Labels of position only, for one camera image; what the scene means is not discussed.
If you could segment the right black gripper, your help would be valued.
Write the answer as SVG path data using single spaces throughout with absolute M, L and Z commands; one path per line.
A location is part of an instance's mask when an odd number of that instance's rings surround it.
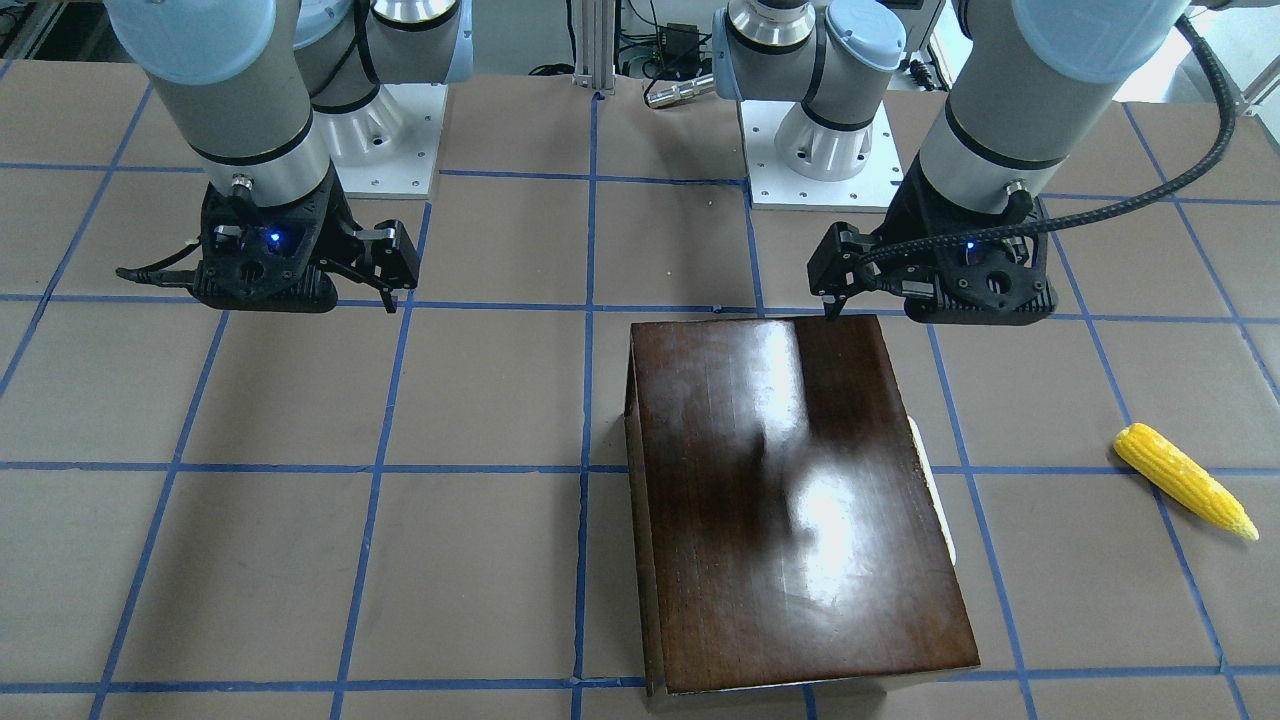
M 209 186 L 200 209 L 202 258 L 189 293 L 221 310 L 328 313 L 339 299 L 334 278 L 374 288 L 387 313 L 394 292 L 419 287 L 420 256 L 403 222 L 358 231 L 335 169 L 302 199 L 236 210 Z

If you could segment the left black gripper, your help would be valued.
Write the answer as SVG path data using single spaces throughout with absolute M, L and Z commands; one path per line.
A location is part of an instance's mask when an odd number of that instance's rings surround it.
M 942 196 L 918 165 L 909 168 L 879 227 L 879 236 L 847 222 L 832 223 L 806 263 L 810 293 L 835 322 L 846 302 L 882 291 L 867 256 L 882 243 L 964 234 L 946 249 L 927 249 L 879 263 L 879 275 L 901 293 L 919 323 L 1029 325 L 1052 315 L 1059 295 L 1047 277 L 1047 234 L 974 240 L 974 233 L 1036 222 L 1043 205 L 1016 181 L 997 191 L 997 211 L 972 211 Z

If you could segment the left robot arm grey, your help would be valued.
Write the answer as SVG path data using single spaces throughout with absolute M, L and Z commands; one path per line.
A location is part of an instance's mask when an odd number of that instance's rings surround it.
M 883 223 L 836 222 L 806 264 L 828 319 L 864 292 L 919 323 L 1028 325 L 1059 296 L 1046 273 L 1042 190 L 1184 1 L 960 1 L 973 46 Z M 730 1 L 713 20 L 722 97 L 794 104 L 801 132 L 864 141 L 906 51 L 878 1 Z

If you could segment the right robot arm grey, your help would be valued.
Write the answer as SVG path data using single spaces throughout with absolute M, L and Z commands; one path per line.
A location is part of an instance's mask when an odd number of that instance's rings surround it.
M 387 313 L 419 283 L 404 224 L 364 228 L 339 170 L 384 158 L 408 132 L 394 85 L 474 72 L 468 1 L 109 1 L 116 40 L 145 72 L 207 177 L 197 237 L 123 281 L 246 313 L 329 313 L 334 278 Z

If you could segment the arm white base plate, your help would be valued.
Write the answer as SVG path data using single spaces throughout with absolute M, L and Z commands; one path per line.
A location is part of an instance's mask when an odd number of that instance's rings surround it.
M 362 108 L 315 113 L 351 199 L 428 201 L 449 97 L 448 85 L 384 85 Z
M 884 105 L 869 126 L 818 126 L 796 102 L 739 104 L 751 202 L 760 209 L 883 213 L 906 167 Z

